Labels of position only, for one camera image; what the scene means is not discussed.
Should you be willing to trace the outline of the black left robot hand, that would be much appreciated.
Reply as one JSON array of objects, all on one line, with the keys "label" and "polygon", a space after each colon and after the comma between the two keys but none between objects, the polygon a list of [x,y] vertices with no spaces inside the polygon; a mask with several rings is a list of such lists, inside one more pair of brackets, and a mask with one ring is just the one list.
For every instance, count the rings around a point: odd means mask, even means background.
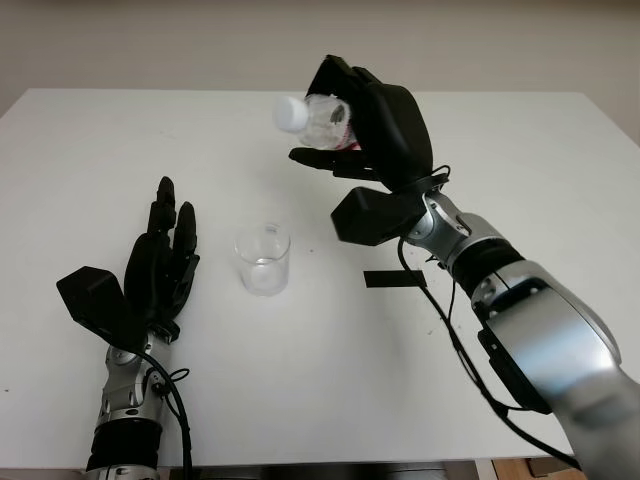
[{"label": "black left robot hand", "polygon": [[179,338],[176,318],[191,292],[200,260],[195,210],[176,206],[173,181],[164,176],[151,203],[146,231],[134,243],[124,296],[134,315],[166,343]]}]

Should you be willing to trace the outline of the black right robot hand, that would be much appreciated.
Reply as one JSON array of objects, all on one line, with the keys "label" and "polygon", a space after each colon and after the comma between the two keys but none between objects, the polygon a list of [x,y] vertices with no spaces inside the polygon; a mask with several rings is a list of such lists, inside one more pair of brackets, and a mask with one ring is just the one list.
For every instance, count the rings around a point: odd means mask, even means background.
[{"label": "black right robot hand", "polygon": [[333,94],[352,112],[357,150],[294,148],[289,158],[339,178],[377,181],[392,192],[410,189],[433,172],[433,151],[419,106],[409,90],[381,82],[339,56],[322,61],[308,92]]}]

